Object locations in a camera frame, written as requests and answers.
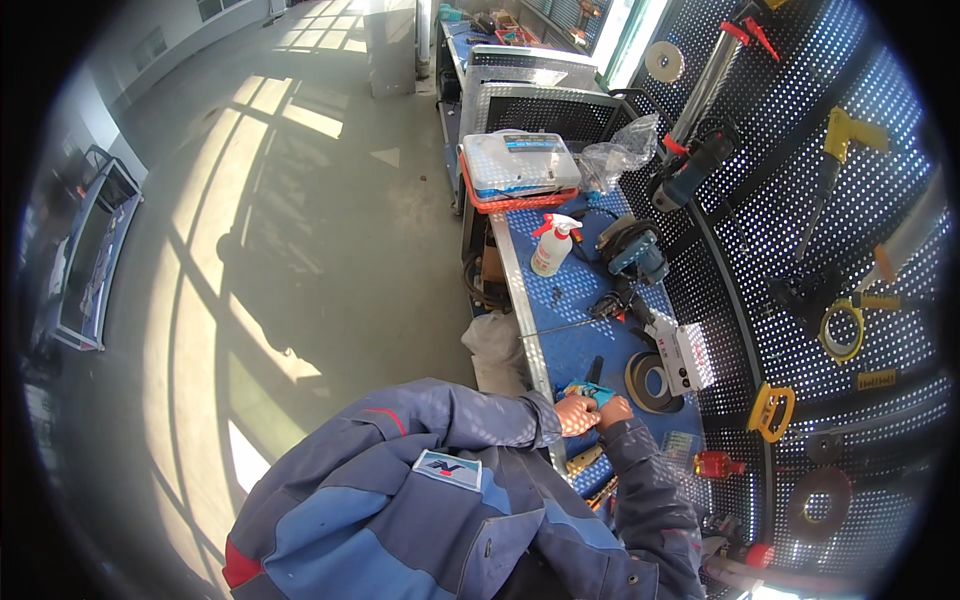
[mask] orange basket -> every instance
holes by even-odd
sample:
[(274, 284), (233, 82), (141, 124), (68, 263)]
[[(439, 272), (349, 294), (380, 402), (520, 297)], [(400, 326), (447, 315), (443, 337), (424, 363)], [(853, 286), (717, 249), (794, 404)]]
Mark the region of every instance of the orange basket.
[(467, 171), (467, 160), (463, 153), (460, 153), (460, 170), (464, 174), (464, 185), (467, 187), (467, 197), (470, 203), (482, 215), (493, 212), (507, 212), (510, 210), (523, 210), (524, 208), (553, 208), (574, 198), (580, 188), (569, 187), (559, 192), (554, 192), (547, 196), (528, 196), (523, 199), (509, 198), (507, 200), (494, 200), (492, 202), (480, 202), (477, 198), (476, 190), (473, 189), (473, 182), (470, 181), (470, 173)]
[(534, 36), (534, 35), (531, 34), (530, 32), (525, 32), (525, 31), (520, 30), (520, 29), (512, 29), (512, 30), (510, 30), (510, 29), (498, 29), (498, 30), (496, 30), (494, 33), (496, 34), (496, 38), (499, 39), (499, 40), (500, 40), (500, 43), (503, 44), (504, 46), (515, 46), (515, 45), (517, 45), (517, 44), (512, 44), (512, 43), (510, 43), (509, 41), (505, 40), (503, 37), (504, 37), (506, 34), (516, 34), (516, 38), (519, 39), (521, 42), (523, 42), (522, 45), (524, 45), (524, 46), (527, 45), (527, 44), (529, 44), (530, 42), (534, 42), (534, 43), (539, 42), (539, 40), (537, 39), (536, 36)]

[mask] orange bottle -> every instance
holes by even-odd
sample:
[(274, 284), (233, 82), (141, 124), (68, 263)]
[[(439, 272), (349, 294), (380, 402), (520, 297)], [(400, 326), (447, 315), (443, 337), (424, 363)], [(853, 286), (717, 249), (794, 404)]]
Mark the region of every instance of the orange bottle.
[(704, 450), (693, 457), (693, 472), (707, 479), (724, 481), (732, 473), (742, 475), (746, 471), (746, 463), (730, 460), (723, 450)]

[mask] person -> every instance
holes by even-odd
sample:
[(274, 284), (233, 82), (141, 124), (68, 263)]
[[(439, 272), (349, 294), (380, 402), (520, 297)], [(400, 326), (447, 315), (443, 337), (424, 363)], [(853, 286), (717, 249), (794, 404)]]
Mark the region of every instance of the person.
[[(620, 540), (537, 451), (594, 426), (619, 476)], [(284, 454), (247, 497), (223, 574), (237, 600), (665, 600), (704, 596), (699, 564), (694, 511), (627, 400), (424, 379)]]

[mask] shoulder patch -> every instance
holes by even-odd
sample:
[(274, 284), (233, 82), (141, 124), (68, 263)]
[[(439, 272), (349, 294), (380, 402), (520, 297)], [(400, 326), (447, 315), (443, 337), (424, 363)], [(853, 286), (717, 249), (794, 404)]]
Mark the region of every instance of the shoulder patch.
[(425, 449), (420, 453), (412, 470), (433, 479), (479, 492), (483, 464), (480, 461), (470, 461)]

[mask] gray floor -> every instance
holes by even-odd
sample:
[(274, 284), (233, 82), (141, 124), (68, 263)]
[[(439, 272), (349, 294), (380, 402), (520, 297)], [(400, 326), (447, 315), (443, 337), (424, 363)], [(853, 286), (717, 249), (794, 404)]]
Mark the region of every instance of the gray floor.
[(217, 42), (120, 122), (147, 202), (60, 434), (77, 515), (157, 595), (223, 596), (244, 488), (354, 399), (474, 383), (434, 98), (371, 97), (346, 4)]

